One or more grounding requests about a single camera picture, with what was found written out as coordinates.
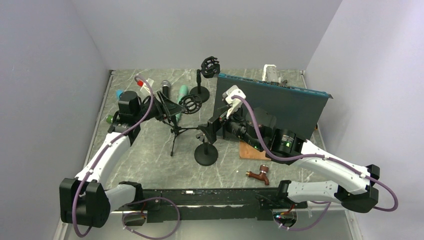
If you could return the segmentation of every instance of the blue object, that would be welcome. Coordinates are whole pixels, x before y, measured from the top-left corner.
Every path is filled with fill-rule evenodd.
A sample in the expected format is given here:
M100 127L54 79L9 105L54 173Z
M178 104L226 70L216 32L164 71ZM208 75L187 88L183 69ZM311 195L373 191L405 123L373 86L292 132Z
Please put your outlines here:
M189 94L189 88L186 85L182 85L179 88L179 93L178 93L178 100L176 101L176 103L178 104L181 100L181 98L183 98L184 96ZM176 121L178 122L181 118L181 113L178 113L176 116Z
M124 91L122 91L121 89L116 90L116 98L119 100L119 97L121 96L121 94L123 94Z

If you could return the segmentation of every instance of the green object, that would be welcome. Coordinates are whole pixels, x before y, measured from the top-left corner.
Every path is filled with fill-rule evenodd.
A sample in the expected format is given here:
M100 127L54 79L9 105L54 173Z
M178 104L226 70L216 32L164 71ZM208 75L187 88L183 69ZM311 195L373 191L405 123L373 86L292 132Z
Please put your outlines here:
M114 119L114 116L112 116L112 115L107 115L107 117L106 117L106 122L107 122L108 124L111 124L113 119Z
M186 96L186 95L188 95L188 94L189 94L189 88L188 88L186 85L182 85L182 86L179 88L178 100L176 101L176 103L177 103L177 104L179 104L179 103L180 103L180 100L181 100L184 96ZM176 121L178 122L178 121L180 120L180 118L181 118L181 113L178 113L178 114L175 116L175 118L176 118Z

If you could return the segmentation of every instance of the wall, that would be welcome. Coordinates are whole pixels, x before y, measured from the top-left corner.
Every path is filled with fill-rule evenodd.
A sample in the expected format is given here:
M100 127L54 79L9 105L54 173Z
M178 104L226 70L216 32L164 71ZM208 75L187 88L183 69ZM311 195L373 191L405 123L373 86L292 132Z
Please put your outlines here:
M306 69L341 0L72 0L111 69Z
M396 212L358 214L364 239L424 234L423 14L422 1L344 0L306 69L308 87L334 96L319 121L327 150L380 166L399 198Z
M109 72L68 0L0 2L0 239L52 239Z

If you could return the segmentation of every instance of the copper pipe fitting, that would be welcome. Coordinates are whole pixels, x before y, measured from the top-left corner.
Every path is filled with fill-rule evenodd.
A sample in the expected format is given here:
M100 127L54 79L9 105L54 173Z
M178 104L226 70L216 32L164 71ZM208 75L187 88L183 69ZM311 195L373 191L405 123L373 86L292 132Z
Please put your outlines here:
M268 177L267 177L267 173L269 169L270 168L267 165L262 164L259 168L259 174L255 174L251 171L247 171L246 176L248 176L249 178L257 179L259 181L264 181L265 185L268 186L270 184L270 181L268 180Z

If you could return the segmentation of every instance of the round black base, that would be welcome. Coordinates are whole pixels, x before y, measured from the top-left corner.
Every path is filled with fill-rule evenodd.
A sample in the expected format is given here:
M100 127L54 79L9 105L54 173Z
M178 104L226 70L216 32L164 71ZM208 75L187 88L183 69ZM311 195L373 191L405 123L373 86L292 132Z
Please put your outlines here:
M194 150L194 159L202 166L210 166L218 159L218 150L212 144L200 144Z
M204 86L200 86L200 91L201 93L198 93L198 87L195 86L190 90L190 95L198 95L201 99L201 103L204 103L209 99L209 90Z

